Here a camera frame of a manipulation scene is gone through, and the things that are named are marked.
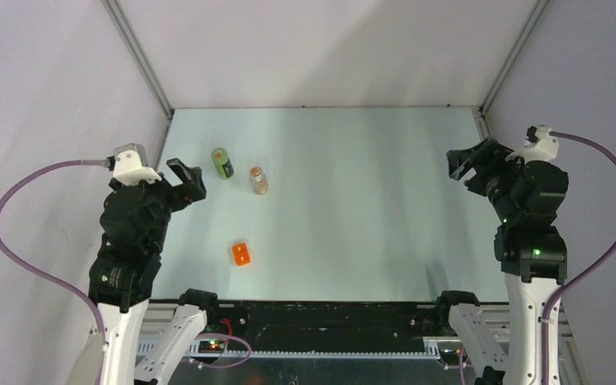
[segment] red wire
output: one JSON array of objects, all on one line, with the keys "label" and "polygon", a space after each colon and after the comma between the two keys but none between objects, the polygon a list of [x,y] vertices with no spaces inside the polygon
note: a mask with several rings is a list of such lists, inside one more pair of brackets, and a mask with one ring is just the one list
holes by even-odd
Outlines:
[{"label": "red wire", "polygon": [[234,335],[233,334],[233,327],[230,325],[230,321],[227,318],[223,318],[221,320],[221,323],[228,327],[228,334]]}]

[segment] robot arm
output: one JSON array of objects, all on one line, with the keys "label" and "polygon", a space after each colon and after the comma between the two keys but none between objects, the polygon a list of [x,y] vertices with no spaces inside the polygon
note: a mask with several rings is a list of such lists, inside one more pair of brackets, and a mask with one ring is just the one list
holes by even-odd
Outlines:
[{"label": "robot arm", "polygon": [[90,270],[89,298],[99,307],[108,345],[100,383],[167,383],[192,340],[214,318],[217,296],[188,290],[156,349],[134,370],[136,348],[152,295],[171,214],[206,198],[201,169],[180,160],[167,162],[181,184],[171,186],[149,168],[138,144],[115,150],[109,158],[114,190],[104,202],[104,234]]},{"label": "robot arm", "polygon": [[565,198],[568,176],[549,163],[558,150],[550,131],[531,127],[526,147],[517,151],[487,139],[473,148],[448,152],[450,177],[459,180],[475,169],[476,175],[464,184],[469,191],[487,197],[501,221],[494,244],[509,295],[509,356],[490,335],[477,300],[455,298],[448,302],[445,298],[448,322],[472,360],[476,383],[540,383],[541,322],[548,322],[551,328],[549,383],[559,383],[560,302],[554,304],[550,319],[541,316],[545,303],[566,278],[567,249],[551,223]]}]

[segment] metal frame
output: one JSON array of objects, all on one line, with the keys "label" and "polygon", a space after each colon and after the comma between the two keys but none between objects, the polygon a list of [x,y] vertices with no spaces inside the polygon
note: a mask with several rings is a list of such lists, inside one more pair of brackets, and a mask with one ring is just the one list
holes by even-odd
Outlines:
[{"label": "metal frame", "polygon": [[188,345],[206,327],[206,312],[198,306],[178,306],[165,336],[152,346],[134,372],[136,381],[167,383]]},{"label": "metal frame", "polygon": [[490,90],[488,94],[485,96],[485,100],[480,105],[480,109],[485,114],[489,111],[492,103],[494,103],[497,94],[499,93],[504,81],[509,76],[509,72],[511,72],[513,68],[513,64],[516,62],[518,57],[521,55],[523,51],[523,47],[530,39],[530,35],[533,33],[535,26],[541,20],[542,15],[546,11],[547,6],[549,5],[549,0],[537,0],[535,5],[530,11],[528,15],[528,19],[525,21],[525,25],[521,28],[521,32],[518,33],[518,37],[516,41],[513,43],[511,50],[506,55],[506,60],[502,64],[497,77],[492,82],[492,86],[490,86]]},{"label": "metal frame", "polygon": [[474,106],[471,107],[471,111],[473,111],[473,120],[476,122],[476,129],[478,130],[478,136],[480,137],[480,140],[491,138],[492,134],[490,134],[488,122],[487,120],[485,120],[483,108]]},{"label": "metal frame", "polygon": [[136,38],[136,34],[133,33],[131,24],[129,24],[126,16],[124,16],[124,12],[121,10],[118,0],[102,1],[103,5],[105,5],[105,9],[107,10],[107,14],[115,24],[121,39],[126,44],[128,53],[131,54],[133,60],[136,61],[140,74],[142,74],[145,78],[145,81],[150,88],[150,92],[155,96],[157,103],[159,103],[161,110],[167,119],[171,119],[173,116],[173,107],[171,107],[171,104],[168,102],[164,89],[161,87],[152,66],[150,66],[150,62],[148,61],[145,52],[143,52],[143,48],[138,43],[138,39]]},{"label": "metal frame", "polygon": [[155,156],[155,161],[152,164],[152,168],[154,168],[155,171],[157,172],[159,172],[161,157],[164,154],[164,146],[166,145],[166,138],[168,137],[168,131],[171,129],[172,121],[173,121],[173,117],[170,117],[168,118],[166,122],[166,127],[164,128],[164,131],[162,132],[161,137],[160,137],[159,147],[157,148],[157,154]]},{"label": "metal frame", "polygon": [[472,303],[454,305],[450,308],[448,320],[457,336],[462,338],[476,375],[483,375],[486,367],[508,372],[506,353],[492,336],[479,306]]},{"label": "metal frame", "polygon": [[[433,308],[434,303],[417,305],[417,308]],[[140,328],[140,340],[138,355],[144,356],[154,348],[156,340],[168,328],[176,309],[176,303],[150,303]],[[499,343],[509,342],[509,305],[508,304],[485,304],[482,307],[485,323],[490,332]],[[381,352],[371,354],[343,353],[296,353],[289,351],[254,351],[254,357],[266,359],[439,359],[440,352],[446,349],[457,350],[461,341],[456,335],[433,335],[423,337],[426,351],[414,353]],[[565,316],[565,310],[561,307],[558,319],[558,341],[560,375],[566,384],[589,384],[586,373],[582,368],[578,349],[573,339],[572,331]],[[218,353],[198,353],[199,342],[193,342],[184,357],[215,357]],[[244,351],[228,351],[225,357],[242,357]]]}]

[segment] white bracket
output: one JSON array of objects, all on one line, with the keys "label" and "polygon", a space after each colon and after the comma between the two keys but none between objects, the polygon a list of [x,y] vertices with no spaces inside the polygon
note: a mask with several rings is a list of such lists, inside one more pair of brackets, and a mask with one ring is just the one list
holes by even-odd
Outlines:
[{"label": "white bracket", "polygon": [[124,186],[135,186],[141,180],[146,180],[149,184],[161,180],[161,176],[148,167],[145,148],[140,144],[131,143],[116,148],[114,157],[115,169],[112,177]]},{"label": "white bracket", "polygon": [[544,160],[547,162],[553,160],[558,154],[558,140],[551,136],[550,132],[551,128],[538,126],[534,134],[536,141],[526,140],[525,147],[508,154],[506,160],[517,157],[523,158],[525,163],[531,160]]},{"label": "white bracket", "polygon": [[481,377],[485,367],[506,371],[508,357],[492,336],[483,317],[483,310],[470,303],[461,303],[450,308],[450,327],[464,345],[476,377]]},{"label": "white bracket", "polygon": [[136,366],[134,378],[168,383],[195,337],[206,327],[206,312],[194,305],[178,306],[173,320],[150,354]]},{"label": "white bracket", "polygon": [[133,366],[136,362],[136,348],[140,336],[140,324],[143,323],[148,300],[128,308],[127,313],[121,313],[118,306],[100,303],[100,313],[105,322],[105,335],[109,341],[105,352],[103,374],[100,383],[103,385],[125,385],[133,383]]},{"label": "white bracket", "polygon": [[[504,384],[541,383],[541,316],[544,304],[560,286],[555,279],[533,278],[525,283],[521,277],[505,274],[509,294],[511,336],[509,368]],[[561,300],[553,305],[549,316],[549,384],[561,383],[558,375],[558,312]]]}]

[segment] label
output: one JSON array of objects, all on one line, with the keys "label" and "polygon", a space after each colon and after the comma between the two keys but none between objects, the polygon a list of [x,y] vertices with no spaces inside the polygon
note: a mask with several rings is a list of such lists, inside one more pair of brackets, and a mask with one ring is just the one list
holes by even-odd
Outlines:
[{"label": "label", "polygon": [[104,271],[100,274],[100,281],[107,286],[119,289],[121,279],[121,269],[112,267],[109,271]]},{"label": "label", "polygon": [[228,161],[225,162],[225,164],[223,164],[221,167],[223,168],[223,173],[225,174],[226,178],[230,178],[233,175],[233,164],[230,163],[230,159],[228,159]]}]

